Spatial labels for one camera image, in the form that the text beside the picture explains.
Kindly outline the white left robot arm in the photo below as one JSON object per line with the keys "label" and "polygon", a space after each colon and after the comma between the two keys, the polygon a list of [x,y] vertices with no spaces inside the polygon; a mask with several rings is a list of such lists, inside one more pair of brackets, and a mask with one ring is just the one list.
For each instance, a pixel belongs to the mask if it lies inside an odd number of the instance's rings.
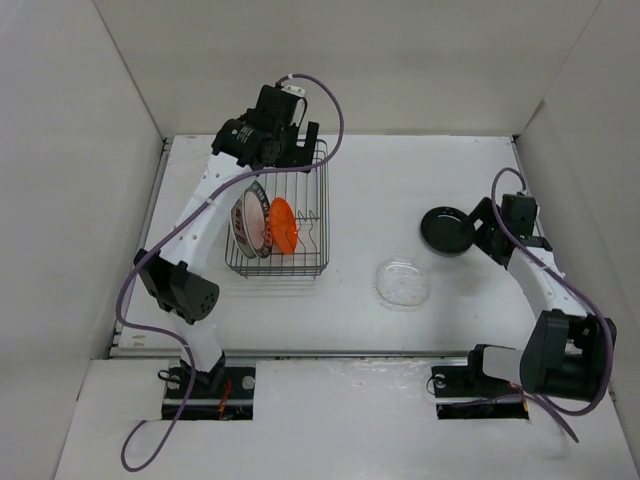
{"label": "white left robot arm", "polygon": [[258,175],[267,169],[308,172],[319,125],[310,122],[299,133],[296,118],[307,106],[301,87],[263,86],[256,105],[216,133],[204,174],[171,232],[135,257],[145,289],[185,343],[181,366],[201,396],[217,394],[224,381],[224,353],[212,316],[220,288],[204,276],[209,252]]}

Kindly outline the white plate with dark rim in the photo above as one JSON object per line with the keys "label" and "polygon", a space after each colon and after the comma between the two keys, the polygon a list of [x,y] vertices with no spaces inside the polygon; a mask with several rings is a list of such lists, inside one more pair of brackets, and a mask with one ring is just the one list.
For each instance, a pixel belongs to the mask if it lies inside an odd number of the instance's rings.
{"label": "white plate with dark rim", "polygon": [[243,194],[244,228],[249,245],[261,259],[269,257],[272,252],[270,209],[266,191],[258,181],[253,181]]}

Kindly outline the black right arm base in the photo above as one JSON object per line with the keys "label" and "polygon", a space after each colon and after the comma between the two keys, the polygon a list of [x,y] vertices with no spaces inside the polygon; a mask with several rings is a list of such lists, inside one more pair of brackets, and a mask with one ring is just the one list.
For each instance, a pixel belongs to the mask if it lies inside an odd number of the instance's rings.
{"label": "black right arm base", "polygon": [[528,420],[526,401],[505,380],[473,373],[467,365],[435,365],[426,384],[439,420]]}

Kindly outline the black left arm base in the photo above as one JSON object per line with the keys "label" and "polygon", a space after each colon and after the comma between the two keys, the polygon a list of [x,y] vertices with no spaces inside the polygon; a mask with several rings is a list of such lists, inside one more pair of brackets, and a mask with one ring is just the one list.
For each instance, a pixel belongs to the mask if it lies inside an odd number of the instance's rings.
{"label": "black left arm base", "polygon": [[[171,420],[186,393],[189,376],[178,366],[160,370],[157,378],[165,383],[161,407],[163,420]],[[213,391],[196,384],[180,415],[187,421],[249,421],[253,419],[256,367],[231,365],[224,369]]]}

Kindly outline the orange plastic plate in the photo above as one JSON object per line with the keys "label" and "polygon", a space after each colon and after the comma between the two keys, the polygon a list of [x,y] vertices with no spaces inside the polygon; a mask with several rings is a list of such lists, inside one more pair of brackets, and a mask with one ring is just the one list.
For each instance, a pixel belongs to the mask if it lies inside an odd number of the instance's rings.
{"label": "orange plastic plate", "polygon": [[271,203],[269,224],[273,243],[285,255],[292,255],[298,243],[297,223],[289,203],[275,197]]}

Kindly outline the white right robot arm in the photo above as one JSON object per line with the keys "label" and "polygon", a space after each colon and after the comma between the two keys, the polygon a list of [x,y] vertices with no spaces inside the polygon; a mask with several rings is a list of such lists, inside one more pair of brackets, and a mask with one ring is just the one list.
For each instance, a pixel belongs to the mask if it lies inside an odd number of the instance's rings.
{"label": "white right robot arm", "polygon": [[476,394],[501,380],[530,394],[593,402],[609,358],[604,329],[566,285],[550,243],[534,234],[537,210],[529,196],[506,194],[496,208],[485,197],[463,221],[475,245],[516,280],[536,323],[522,350],[476,345],[462,381]]}

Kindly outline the white plate with red characters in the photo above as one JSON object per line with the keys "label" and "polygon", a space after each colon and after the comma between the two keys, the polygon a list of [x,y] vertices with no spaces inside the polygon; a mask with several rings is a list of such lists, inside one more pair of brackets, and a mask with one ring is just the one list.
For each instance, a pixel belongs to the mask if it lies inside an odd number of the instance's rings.
{"label": "white plate with red characters", "polygon": [[246,258],[255,258],[256,253],[251,246],[245,229],[243,197],[239,197],[231,209],[230,224],[238,249]]}

